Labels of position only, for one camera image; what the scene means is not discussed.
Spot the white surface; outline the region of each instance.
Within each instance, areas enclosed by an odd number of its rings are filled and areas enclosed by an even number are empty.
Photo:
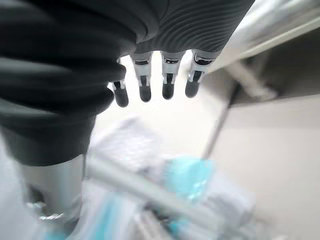
[[[211,156],[290,239],[320,239],[319,109],[320,95],[232,108]]]
[[[195,98],[187,98],[185,95],[186,72],[190,67],[191,56],[192,53],[188,51],[183,57],[175,82],[174,96],[171,100],[165,100],[162,96],[161,55],[159,52],[153,54],[152,97],[147,103],[140,99],[138,81],[131,59],[128,56],[124,57],[122,64],[127,68],[125,84],[129,105],[121,108],[114,101],[106,111],[98,115],[93,130],[94,137],[104,134],[107,128],[116,125],[120,120],[138,117],[146,127],[165,142],[162,152],[201,157],[215,124],[226,107],[233,82],[223,82],[220,91],[225,92],[225,96],[222,96],[223,94],[217,96],[203,87]],[[215,79],[207,79],[207,81],[213,82]]]
[[[318,0],[255,0],[209,72],[320,27]]]
[[[119,121],[119,126],[110,133],[99,132],[100,136],[91,140],[90,154],[103,156],[106,161],[114,161],[133,172],[143,171],[152,166],[159,155],[158,136],[136,118]]]

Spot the black rubber fingertip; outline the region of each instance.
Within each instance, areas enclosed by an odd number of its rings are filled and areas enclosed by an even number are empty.
[[[150,86],[140,86],[139,87],[140,91],[140,98],[142,101],[145,103],[149,102],[151,99],[151,88]]]
[[[167,83],[162,86],[162,96],[166,100],[170,100],[175,92],[175,85]]]
[[[119,105],[119,107],[125,108],[129,104],[129,99],[128,99],[128,93],[127,89],[116,89],[114,90],[114,97],[116,103]]]
[[[187,81],[186,86],[185,86],[185,95],[188,98],[193,98],[197,95],[198,90],[199,90],[199,83],[197,81]]]

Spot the black corrugated bellows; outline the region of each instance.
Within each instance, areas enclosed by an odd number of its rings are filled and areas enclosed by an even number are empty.
[[[171,0],[154,38],[138,44],[136,54],[177,53],[189,49],[218,52],[254,0]]]
[[[117,59],[158,32],[158,15],[143,0],[1,1],[0,124],[13,157],[46,166],[86,153],[114,98],[107,83],[126,74]]]

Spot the silver metal pole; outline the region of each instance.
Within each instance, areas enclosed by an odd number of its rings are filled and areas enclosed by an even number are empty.
[[[146,199],[152,204],[181,215],[213,233],[218,233],[223,229],[224,221],[219,216],[177,198],[174,193],[166,191],[161,186],[113,161],[94,158],[90,159],[87,164],[89,176],[99,182],[119,187],[125,192]]]

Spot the teal fabric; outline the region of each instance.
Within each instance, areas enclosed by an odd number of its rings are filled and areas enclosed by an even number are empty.
[[[183,156],[168,163],[164,173],[164,185],[179,197],[196,203],[206,191],[207,183],[215,171],[213,161]],[[188,221],[179,218],[170,222],[170,232],[177,237],[180,228]]]
[[[121,204],[121,198],[118,195],[111,197],[110,201],[106,204],[102,216],[98,221],[98,225],[93,231],[90,240],[111,240],[113,239],[113,231],[115,229],[117,213]]]
[[[113,194],[107,197],[108,201],[102,207],[101,215],[98,220],[94,221],[96,226],[93,226],[89,240],[112,240],[115,224],[117,224],[117,213],[121,205],[121,197],[118,194]],[[45,240],[66,240],[67,236],[61,232],[48,232],[45,235]]]

